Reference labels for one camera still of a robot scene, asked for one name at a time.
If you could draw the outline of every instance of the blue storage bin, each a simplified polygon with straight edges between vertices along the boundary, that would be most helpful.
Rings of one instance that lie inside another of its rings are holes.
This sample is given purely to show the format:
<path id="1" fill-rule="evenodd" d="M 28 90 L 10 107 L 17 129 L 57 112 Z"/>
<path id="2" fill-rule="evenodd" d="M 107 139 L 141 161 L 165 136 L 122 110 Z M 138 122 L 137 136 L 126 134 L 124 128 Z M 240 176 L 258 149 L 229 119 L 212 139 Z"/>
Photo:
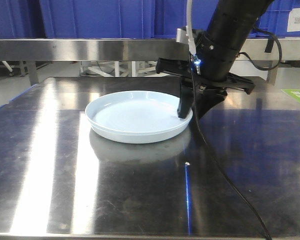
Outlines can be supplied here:
<path id="1" fill-rule="evenodd" d="M 193 0 L 192 27 L 206 30 L 217 7 L 218 0 Z M 177 28 L 187 25 L 187 0 L 156 0 L 154 37 L 170 39 Z"/>
<path id="2" fill-rule="evenodd" d="M 300 8 L 300 0 L 275 0 L 258 20 L 257 26 L 261 30 L 276 34 L 278 37 L 300 37 L 300 31 L 288 32 L 289 14 L 297 8 Z M 256 36 L 265 37 L 267 35 L 258 32 Z"/>
<path id="3" fill-rule="evenodd" d="M 48 38 L 154 36 L 155 0 L 40 0 Z"/>
<path id="4" fill-rule="evenodd" d="M 44 36 L 39 0 L 0 0 L 0 39 Z"/>

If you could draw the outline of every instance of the stainless steel table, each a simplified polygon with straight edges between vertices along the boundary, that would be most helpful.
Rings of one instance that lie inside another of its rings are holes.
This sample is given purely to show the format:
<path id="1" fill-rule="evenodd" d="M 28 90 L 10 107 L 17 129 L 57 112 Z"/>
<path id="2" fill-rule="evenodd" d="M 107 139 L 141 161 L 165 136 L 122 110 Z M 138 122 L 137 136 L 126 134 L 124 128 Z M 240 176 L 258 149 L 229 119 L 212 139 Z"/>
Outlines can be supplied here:
<path id="1" fill-rule="evenodd" d="M 200 124 L 274 239 L 300 239 L 300 104 L 251 79 Z M 0 240 L 262 239 L 193 122 L 152 144 L 90 129 L 87 103 L 125 90 L 178 96 L 179 79 L 48 78 L 0 108 Z"/>

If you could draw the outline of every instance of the blue light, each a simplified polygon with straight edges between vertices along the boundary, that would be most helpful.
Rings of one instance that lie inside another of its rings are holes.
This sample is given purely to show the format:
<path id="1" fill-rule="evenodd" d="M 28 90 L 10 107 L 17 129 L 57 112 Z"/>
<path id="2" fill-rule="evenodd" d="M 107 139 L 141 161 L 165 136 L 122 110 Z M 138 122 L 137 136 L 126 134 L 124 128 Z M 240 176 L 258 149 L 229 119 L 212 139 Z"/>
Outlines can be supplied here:
<path id="1" fill-rule="evenodd" d="M 189 166 L 190 163 L 188 162 L 184 163 L 186 215 L 187 215 L 188 235 L 190 236 L 191 235 L 191 193 L 190 193 Z"/>
<path id="2" fill-rule="evenodd" d="M 193 55 L 193 63 L 196 67 L 199 67 L 201 65 L 201 60 L 198 58 L 196 54 Z"/>

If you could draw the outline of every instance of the metal rail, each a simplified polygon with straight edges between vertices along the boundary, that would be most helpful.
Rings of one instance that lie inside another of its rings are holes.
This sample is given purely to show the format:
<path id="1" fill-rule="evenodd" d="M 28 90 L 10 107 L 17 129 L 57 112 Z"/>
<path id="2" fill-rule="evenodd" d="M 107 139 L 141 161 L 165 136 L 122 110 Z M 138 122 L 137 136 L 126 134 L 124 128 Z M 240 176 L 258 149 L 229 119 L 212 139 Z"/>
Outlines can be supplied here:
<path id="1" fill-rule="evenodd" d="M 247 39 L 252 59 L 278 60 L 276 47 L 264 53 L 267 39 Z M 300 38 L 282 38 L 282 60 L 300 60 Z M 155 61 L 186 60 L 188 46 L 174 39 L 1 39 L 0 61 Z"/>

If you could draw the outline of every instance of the robotic arm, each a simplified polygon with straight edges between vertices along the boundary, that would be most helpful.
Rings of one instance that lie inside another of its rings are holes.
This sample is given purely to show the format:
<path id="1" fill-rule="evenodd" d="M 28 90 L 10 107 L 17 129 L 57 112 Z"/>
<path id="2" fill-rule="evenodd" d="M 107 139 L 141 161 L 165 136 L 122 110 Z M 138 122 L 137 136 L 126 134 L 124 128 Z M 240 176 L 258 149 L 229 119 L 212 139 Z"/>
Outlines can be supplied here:
<path id="1" fill-rule="evenodd" d="M 178 116 L 185 118 L 193 105 L 191 79 L 199 85 L 198 117 L 227 96 L 227 88 L 250 94 L 252 81 L 230 69 L 258 18 L 274 0 L 219 0 L 206 31 L 192 30 L 196 54 L 189 61 L 159 58 L 156 72 L 181 77 Z"/>

